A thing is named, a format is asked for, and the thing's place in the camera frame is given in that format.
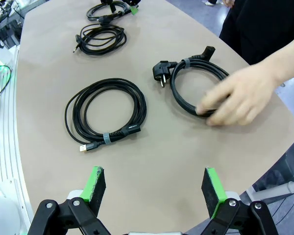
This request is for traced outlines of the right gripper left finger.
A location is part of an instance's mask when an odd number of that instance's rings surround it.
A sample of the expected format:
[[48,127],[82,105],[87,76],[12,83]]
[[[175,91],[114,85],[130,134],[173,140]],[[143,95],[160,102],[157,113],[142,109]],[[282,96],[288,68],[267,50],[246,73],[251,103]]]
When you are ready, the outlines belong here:
[[65,235],[70,229],[79,229],[83,235],[109,235],[98,219],[98,212],[106,189],[104,169],[93,167],[82,193],[58,204],[43,200],[30,225],[29,235]]

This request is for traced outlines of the person's left hand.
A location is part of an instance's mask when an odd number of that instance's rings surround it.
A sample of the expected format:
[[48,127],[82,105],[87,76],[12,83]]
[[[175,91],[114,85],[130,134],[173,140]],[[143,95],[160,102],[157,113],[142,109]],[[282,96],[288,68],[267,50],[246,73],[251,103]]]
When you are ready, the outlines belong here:
[[248,66],[208,91],[196,113],[202,115],[220,103],[207,120],[208,125],[247,125],[265,108],[283,82],[283,70],[271,62]]

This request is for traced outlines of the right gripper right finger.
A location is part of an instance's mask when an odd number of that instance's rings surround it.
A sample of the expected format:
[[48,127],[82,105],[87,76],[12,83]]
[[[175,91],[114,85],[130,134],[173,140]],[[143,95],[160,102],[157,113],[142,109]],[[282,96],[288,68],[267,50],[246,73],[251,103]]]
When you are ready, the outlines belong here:
[[262,201],[244,204],[237,193],[226,192],[214,168],[205,168],[201,190],[210,222],[203,235],[225,235],[236,230],[241,235],[276,235],[276,225]]

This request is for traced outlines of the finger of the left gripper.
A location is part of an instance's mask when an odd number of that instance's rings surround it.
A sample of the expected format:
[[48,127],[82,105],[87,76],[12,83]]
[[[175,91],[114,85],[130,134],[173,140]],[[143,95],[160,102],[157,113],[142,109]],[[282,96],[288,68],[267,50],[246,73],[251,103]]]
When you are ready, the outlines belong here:
[[113,3],[113,0],[100,0],[102,4],[108,5],[111,9],[111,12],[114,13],[116,11],[116,7]]
[[138,12],[138,4],[140,0],[124,0],[124,2],[130,6],[132,15],[135,15]]

